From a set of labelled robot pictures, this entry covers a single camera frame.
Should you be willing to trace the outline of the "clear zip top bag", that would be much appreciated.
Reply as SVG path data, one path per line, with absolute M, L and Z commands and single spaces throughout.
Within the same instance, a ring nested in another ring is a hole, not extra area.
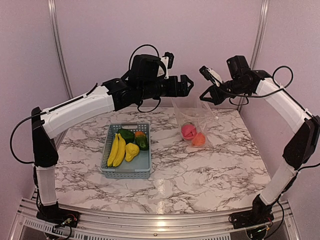
M 213 144 L 209 140 L 209 123 L 217 121 L 219 118 L 213 113 L 209 104 L 201 101 L 198 92 L 191 92 L 186 97 L 173 97 L 171 103 L 174 110 L 175 119 L 178 125 L 178 131 L 181 134 L 181 128 L 185 124 L 193 124 L 197 133 L 203 133 L 206 142 L 203 146 L 192 146 L 192 140 L 185 140 L 187 144 L 195 148 L 210 148 Z

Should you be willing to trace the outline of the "red toy apple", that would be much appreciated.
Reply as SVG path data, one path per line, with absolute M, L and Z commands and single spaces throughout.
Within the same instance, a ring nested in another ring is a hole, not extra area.
M 191 141 L 197 134 L 197 128 L 191 123 L 185 124 L 181 127 L 181 135 L 184 140 Z

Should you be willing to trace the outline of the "orange toy orange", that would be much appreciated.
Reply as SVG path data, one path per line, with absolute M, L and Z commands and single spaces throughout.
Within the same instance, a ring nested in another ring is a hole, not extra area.
M 201 147 L 205 143 L 206 143 L 206 137 L 202 132 L 197 133 L 197 135 L 191 141 L 191 144 L 194 147 Z

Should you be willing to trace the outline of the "yellow toy pear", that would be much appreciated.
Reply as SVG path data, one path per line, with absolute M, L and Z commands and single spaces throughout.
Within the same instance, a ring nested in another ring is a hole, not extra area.
M 125 146 L 125 161 L 131 162 L 140 153 L 140 148 L 134 143 L 128 143 Z

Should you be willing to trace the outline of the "yellow toy bananas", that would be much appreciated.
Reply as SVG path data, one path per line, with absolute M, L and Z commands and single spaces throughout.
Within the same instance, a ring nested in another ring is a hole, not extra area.
M 107 159 L 108 167 L 118 167 L 125 158 L 126 141 L 120 133 L 115 134 L 115 139 L 112 143 L 111 151 Z

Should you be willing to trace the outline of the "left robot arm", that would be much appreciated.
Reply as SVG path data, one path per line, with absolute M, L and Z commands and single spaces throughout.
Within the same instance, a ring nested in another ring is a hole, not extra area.
M 34 108 L 17 126 L 31 120 L 33 180 L 41 203 L 38 219 L 60 223 L 68 218 L 76 222 L 77 211 L 59 207 L 55 186 L 55 168 L 59 160 L 55 138 L 69 128 L 101 114 L 122 110 L 143 100 L 162 97 L 186 97 L 194 82 L 187 75 L 143 77 L 129 84 L 124 78 L 96 83 L 87 93 L 46 109 Z

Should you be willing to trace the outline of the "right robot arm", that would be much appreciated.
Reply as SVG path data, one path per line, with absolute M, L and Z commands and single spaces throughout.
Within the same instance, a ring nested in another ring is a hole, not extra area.
M 299 171 L 315 152 L 320 136 L 320 117 L 302 107 L 285 86 L 264 70 L 236 70 L 226 82 L 212 68 L 203 66 L 199 72 L 212 82 L 200 96 L 202 101 L 219 105 L 234 97 L 264 99 L 287 124 L 289 134 L 283 147 L 282 162 L 270 182 L 254 198 L 250 210 L 238 211 L 229 217 L 235 228 L 260 224 L 272 217 L 272 207 L 291 188 Z

